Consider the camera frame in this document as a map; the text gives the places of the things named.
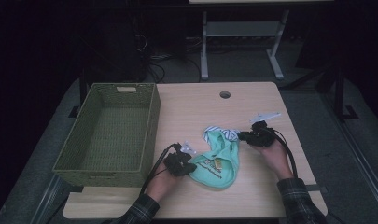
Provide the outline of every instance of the table top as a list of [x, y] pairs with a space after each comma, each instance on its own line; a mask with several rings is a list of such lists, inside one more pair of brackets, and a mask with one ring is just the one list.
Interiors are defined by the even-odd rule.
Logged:
[[[189, 141], [199, 154], [210, 150], [203, 140], [208, 126], [250, 131], [258, 113], [280, 112], [267, 120], [283, 134], [293, 153], [299, 178], [316, 184], [286, 107], [272, 82], [158, 84], [161, 111], [155, 159], [172, 143]], [[222, 91], [231, 94], [220, 97]], [[164, 201], [155, 218], [284, 217], [285, 209], [277, 190], [277, 178], [258, 152], [246, 142], [239, 144], [240, 168], [227, 189], [213, 189], [186, 176], [181, 186]], [[119, 217], [128, 210], [139, 188], [85, 187], [70, 193], [63, 210], [67, 218]], [[327, 207], [320, 191], [310, 191], [314, 204], [324, 213]]]

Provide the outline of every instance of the flannel shirt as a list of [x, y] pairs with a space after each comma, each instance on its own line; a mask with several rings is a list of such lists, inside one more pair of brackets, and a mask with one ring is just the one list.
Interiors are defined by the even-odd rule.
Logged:
[[[323, 224], [325, 216], [313, 204], [310, 195], [301, 179], [284, 179], [277, 183], [287, 214], [287, 223]], [[143, 194], [135, 201], [124, 216], [112, 224], [145, 224], [150, 223], [160, 206], [152, 198]]]

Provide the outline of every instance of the gray floor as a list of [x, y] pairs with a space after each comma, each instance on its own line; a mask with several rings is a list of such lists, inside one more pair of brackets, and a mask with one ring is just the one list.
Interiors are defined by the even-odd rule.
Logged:
[[[238, 48], [223, 54], [209, 54], [210, 78], [207, 82], [272, 81], [282, 86], [310, 71], [294, 67], [301, 43], [286, 41], [281, 44], [277, 54], [285, 79], [276, 80], [263, 50], [264, 43], [258, 44], [257, 48]], [[200, 65], [199, 53], [190, 54], [189, 58]], [[198, 68], [192, 62], [172, 59], [157, 63], [165, 70], [163, 82], [198, 82]], [[160, 68], [153, 68], [160, 77]], [[146, 82], [152, 81], [152, 76], [148, 76]], [[281, 94], [315, 179], [323, 187], [323, 196], [329, 210], [328, 222], [340, 223], [331, 215], [333, 214], [345, 223], [378, 223], [378, 202], [354, 157], [352, 143], [346, 140], [342, 126], [330, 112], [332, 92], [319, 94], [315, 91], [315, 84], [316, 78], [293, 91], [281, 91]], [[359, 90], [349, 81], [345, 84], [344, 104], [351, 105], [359, 119], [347, 120], [343, 129], [352, 134], [378, 176], [378, 120], [364, 103]], [[44, 215], [39, 223], [45, 223], [69, 191], [75, 190], [62, 181], [56, 189], [57, 193], [50, 197], [50, 206], [37, 210], [40, 203], [45, 203], [42, 198], [53, 178], [52, 165], [74, 122], [68, 116], [78, 103], [78, 84], [75, 82], [62, 99], [7, 199], [0, 213], [0, 224], [32, 223], [36, 212]], [[60, 209], [50, 223], [102, 223], [102, 220], [68, 220], [63, 217]]]

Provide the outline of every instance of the cable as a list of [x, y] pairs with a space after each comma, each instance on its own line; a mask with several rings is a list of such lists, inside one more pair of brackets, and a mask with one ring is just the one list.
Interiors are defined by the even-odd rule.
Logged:
[[147, 188], [147, 185], [148, 185], [148, 183], [150, 183], [150, 181], [151, 181], [151, 180], [153, 179], [153, 177], [155, 176], [154, 174], [156, 173], [157, 168], [159, 168], [160, 163], [161, 163], [162, 160], [164, 159], [165, 155], [168, 153], [169, 149], [170, 149], [171, 147], [174, 147], [174, 146], [175, 146], [175, 143], [171, 144], [171, 145], [168, 146], [168, 148], [166, 148], [166, 149], [162, 152], [162, 154], [159, 156], [159, 159], [158, 159], [158, 160], [156, 161], [156, 163], [154, 164], [153, 169], [151, 169], [150, 174], [148, 175], [148, 177], [147, 177], [145, 183], [143, 184], [143, 186], [142, 186], [142, 188], [141, 188], [141, 190], [140, 190], [139, 195], [142, 195], [142, 194], [145, 193], [145, 190], [146, 190], [146, 188]]
[[346, 222], [344, 222], [344, 221], [342, 221], [339, 217], [337, 217], [336, 215], [334, 215], [333, 213], [331, 213], [330, 211], [329, 211], [329, 215], [331, 216], [331, 217], [334, 217], [337, 221], [339, 221], [341, 224], [345, 224]]
[[293, 175], [294, 175], [294, 177], [298, 178], [296, 162], [294, 161], [294, 157], [293, 157], [293, 154], [291, 153], [290, 148], [288, 148], [288, 146], [287, 146], [287, 141], [286, 141], [285, 137], [280, 132], [278, 132], [284, 138], [284, 140], [282, 140], [282, 138], [279, 135], [269, 131], [268, 129], [265, 129], [265, 128], [259, 128], [259, 129], [266, 132], [266, 133], [271, 134], [276, 140], [278, 140], [278, 142], [280, 142], [282, 144], [282, 146], [285, 148], [285, 151], [287, 152], [287, 155], [290, 159], [290, 164], [291, 164], [291, 169], [293, 170]]
[[67, 199], [68, 199], [68, 197], [66, 197], [65, 199], [63, 199], [63, 201], [61, 202], [61, 204], [58, 205], [57, 209], [49, 217], [49, 219], [47, 220], [47, 222], [45, 222], [45, 224], [49, 224], [52, 221], [52, 219], [55, 217], [55, 215], [57, 215], [58, 211], [60, 211], [60, 209], [62, 208], [62, 206], [67, 202]]
[[201, 82], [201, 78], [202, 78], [202, 76], [201, 76], [201, 69], [200, 69], [200, 67], [198, 66], [198, 64], [196, 64], [192, 59], [188, 59], [188, 58], [186, 58], [186, 60], [187, 60], [188, 62], [191, 62], [192, 64], [194, 64], [194, 66], [197, 68], [197, 71], [198, 71], [198, 74], [199, 74], [198, 82]]
[[159, 76], [157, 75], [157, 73], [156, 73], [151, 67], [148, 68], [148, 72], [149, 72], [149, 73], [151, 74], [151, 76], [153, 77], [154, 82], [155, 82], [155, 83], [163, 82], [163, 79], [164, 79], [164, 77], [165, 77], [165, 69], [164, 69], [162, 66], [158, 65], [158, 64], [150, 63], [149, 65], [156, 66], [156, 67], [160, 68], [160, 70], [162, 70], [162, 77], [159, 78]]

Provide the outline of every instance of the green wicker basket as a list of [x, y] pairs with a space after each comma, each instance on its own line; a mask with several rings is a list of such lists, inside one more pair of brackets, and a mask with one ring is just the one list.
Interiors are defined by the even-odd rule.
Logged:
[[75, 186], [141, 187], [160, 106], [155, 84], [92, 84], [53, 172]]

